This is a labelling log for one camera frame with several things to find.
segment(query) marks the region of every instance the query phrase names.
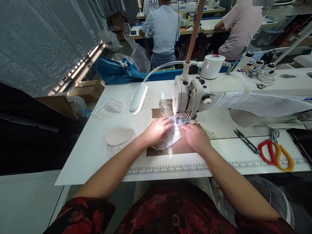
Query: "worker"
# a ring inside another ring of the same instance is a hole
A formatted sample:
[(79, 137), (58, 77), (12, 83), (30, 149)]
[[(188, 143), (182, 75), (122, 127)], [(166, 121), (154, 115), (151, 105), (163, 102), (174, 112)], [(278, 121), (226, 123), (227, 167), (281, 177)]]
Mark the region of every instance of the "worker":
[(226, 61), (235, 61), (259, 30), (264, 19), (261, 12), (259, 6), (235, 5), (214, 27), (230, 32), (214, 33), (206, 54), (213, 51), (225, 56)]
[(170, 0), (159, 0), (159, 8), (149, 13), (139, 30), (139, 35), (146, 38), (150, 38), (149, 33), (152, 32), (154, 48), (150, 63), (153, 67), (176, 59), (175, 43), (180, 37), (179, 16), (169, 5)]
[(158, 0), (144, 0), (143, 1), (143, 13), (145, 19), (151, 11), (156, 11), (159, 8)]
[[(134, 161), (147, 147), (164, 141), (173, 126), (166, 117), (152, 121), (82, 185), (45, 233), (104, 233), (115, 211), (107, 200)], [(147, 192), (138, 198), (115, 233), (294, 233), (250, 182), (212, 147), (199, 125), (184, 125), (181, 130), (186, 132), (185, 143), (205, 160), (237, 213), (238, 230), (219, 213), (202, 189), (174, 180), (158, 181), (146, 188)]]

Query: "cardboard box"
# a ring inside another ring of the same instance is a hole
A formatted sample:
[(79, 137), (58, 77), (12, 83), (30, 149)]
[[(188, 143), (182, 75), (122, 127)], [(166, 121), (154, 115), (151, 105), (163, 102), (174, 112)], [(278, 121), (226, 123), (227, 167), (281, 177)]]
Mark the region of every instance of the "cardboard box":
[(123, 25), (126, 23), (126, 19), (120, 13), (110, 15), (110, 20), (114, 26), (123, 30)]
[(75, 111), (72, 110), (71, 106), (69, 105), (66, 96), (47, 96), (47, 97), (36, 97), (37, 101), (41, 102), (42, 104), (46, 105), (47, 107), (55, 110), (56, 112), (64, 115), (65, 117), (71, 120), (78, 120), (79, 117)]
[(85, 102), (96, 102), (103, 93), (104, 86), (98, 81), (81, 81), (70, 93), (71, 96), (82, 97)]
[(124, 34), (123, 34), (123, 31), (122, 30), (119, 30), (119, 31), (113, 31), (113, 33), (115, 33), (117, 35), (117, 39), (119, 41), (124, 41), (125, 38), (124, 38)]
[[(292, 33), (286, 38), (285, 42), (293, 44), (299, 37), (300, 35)], [(297, 46), (311, 46), (311, 45), (312, 45), (312, 37), (306, 37)]]

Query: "scissors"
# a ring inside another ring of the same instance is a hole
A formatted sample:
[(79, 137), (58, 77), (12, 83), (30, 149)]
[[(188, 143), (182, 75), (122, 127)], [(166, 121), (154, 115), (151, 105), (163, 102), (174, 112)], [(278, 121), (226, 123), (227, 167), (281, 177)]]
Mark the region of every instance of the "scissors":
[[(277, 143), (277, 138), (279, 137), (280, 132), (278, 130), (273, 129), (271, 133), (271, 137), (268, 140), (265, 140), (262, 142), (259, 146), (258, 149), (260, 151), (260, 157), (270, 165), (275, 165), (278, 169), (285, 171), (285, 172), (292, 172), (295, 168), (295, 163), (293, 161), (293, 158), (290, 156), (290, 154), (285, 150), (285, 148)], [(267, 145), (271, 161), (266, 159), (266, 157), (263, 155), (262, 148)], [(274, 153), (273, 150), (273, 145), (275, 146), (276, 153)], [(280, 164), (280, 156), (281, 153), (285, 155), (285, 157), (288, 160), (288, 168), (283, 168)]]
[(251, 149), (251, 151), (255, 154), (260, 154), (260, 151), (257, 149), (257, 147), (254, 146), (253, 143), (251, 143), (247, 137), (244, 136), (244, 134), (242, 134), (237, 128), (236, 131), (233, 130), (235, 132), (235, 134), (245, 143), (245, 145), (247, 145), (247, 147), (249, 149)]

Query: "floor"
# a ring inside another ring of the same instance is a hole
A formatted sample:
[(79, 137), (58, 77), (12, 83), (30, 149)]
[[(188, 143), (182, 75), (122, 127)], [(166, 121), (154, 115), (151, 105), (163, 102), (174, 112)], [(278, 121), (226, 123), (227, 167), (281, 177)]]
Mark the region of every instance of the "floor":
[[(72, 185), (67, 200), (69, 200), (80, 187), (81, 185)], [(108, 227), (106, 228), (106, 234), (112, 234), (115, 232), (128, 210), (132, 207), (135, 189), (135, 182), (121, 182), (109, 198), (108, 201), (115, 205), (116, 210), (110, 223), (108, 224)]]

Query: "white lace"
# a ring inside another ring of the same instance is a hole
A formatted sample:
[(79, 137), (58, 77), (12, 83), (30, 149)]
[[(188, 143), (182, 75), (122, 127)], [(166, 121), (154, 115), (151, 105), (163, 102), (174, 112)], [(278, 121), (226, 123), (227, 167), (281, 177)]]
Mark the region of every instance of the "white lace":
[(120, 114), (124, 109), (123, 100), (111, 99), (105, 101), (101, 106), (99, 106), (95, 111), (92, 112), (100, 120), (111, 118), (115, 115)]
[[(134, 98), (134, 95), (132, 95), (132, 96), (130, 97), (130, 99), (127, 100), (127, 104), (128, 104), (129, 107), (131, 106), (131, 103), (132, 103), (132, 101), (133, 101), (133, 98)], [(151, 104), (152, 102), (153, 102), (153, 97), (150, 96), (150, 95), (145, 95), (145, 98), (144, 98), (144, 101), (143, 101), (141, 110), (144, 109), (144, 108), (149, 107), (150, 104)]]

